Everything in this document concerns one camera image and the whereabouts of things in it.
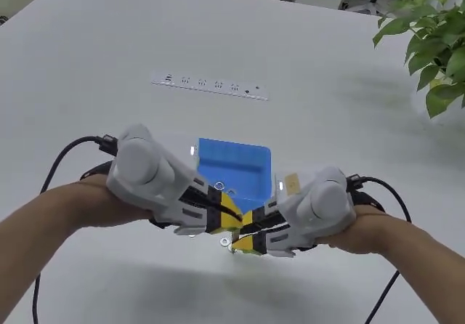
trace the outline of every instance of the white table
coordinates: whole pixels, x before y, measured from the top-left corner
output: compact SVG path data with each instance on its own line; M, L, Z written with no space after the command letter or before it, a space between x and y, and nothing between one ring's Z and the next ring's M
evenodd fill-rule
M409 38L375 51L375 32L375 17L280 1L36 0L0 29L0 217L38 192L72 139L142 122L160 137L266 145L275 169L335 163L381 177L420 226L465 254L463 143L438 142L411 111ZM151 85L162 68L266 85L270 101ZM74 150L54 185L105 159ZM368 191L400 214L389 194ZM218 240L147 222L82 230L44 270L41 322L355 324L393 272L377 256L231 255ZM29 291L7 322L29 323L30 305ZM435 321L401 280L374 323Z

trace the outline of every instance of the metal ring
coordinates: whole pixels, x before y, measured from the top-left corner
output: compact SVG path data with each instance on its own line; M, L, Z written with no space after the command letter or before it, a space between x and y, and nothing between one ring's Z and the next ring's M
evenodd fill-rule
M218 191L223 191L226 185L224 184L224 182L218 181L215 182L215 185L213 187L215 187Z
M221 246L226 248L231 245L231 241L229 238L223 237L219 240L219 244L221 244Z

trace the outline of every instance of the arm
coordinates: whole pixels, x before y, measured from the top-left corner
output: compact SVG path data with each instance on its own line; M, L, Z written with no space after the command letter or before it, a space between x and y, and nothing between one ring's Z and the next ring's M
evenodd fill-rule
M322 238L353 254L380 254L391 262L441 324L465 320L465 259L403 220L358 206L357 221Z
M150 217L112 196L101 175L47 191L16 210L0 222L0 323L76 230Z

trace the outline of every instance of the potted plant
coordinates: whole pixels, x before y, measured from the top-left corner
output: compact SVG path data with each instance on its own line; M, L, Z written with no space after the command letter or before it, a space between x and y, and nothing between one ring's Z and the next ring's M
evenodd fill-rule
M391 12L398 18L378 21L380 31L373 37L376 45L387 35L413 33L405 54L411 75L420 72L417 91L426 89L426 108L430 118L444 113L465 94L465 0L445 8L448 0L398 0ZM465 97L461 107L465 108Z

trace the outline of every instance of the socket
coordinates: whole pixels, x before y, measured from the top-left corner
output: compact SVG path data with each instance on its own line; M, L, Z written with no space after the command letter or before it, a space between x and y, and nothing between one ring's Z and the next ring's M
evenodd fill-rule
M186 73L155 72L152 84L173 86L180 89L198 90L218 94L247 97L256 100L268 100L268 93L262 86L252 83L239 83L205 76L193 76Z

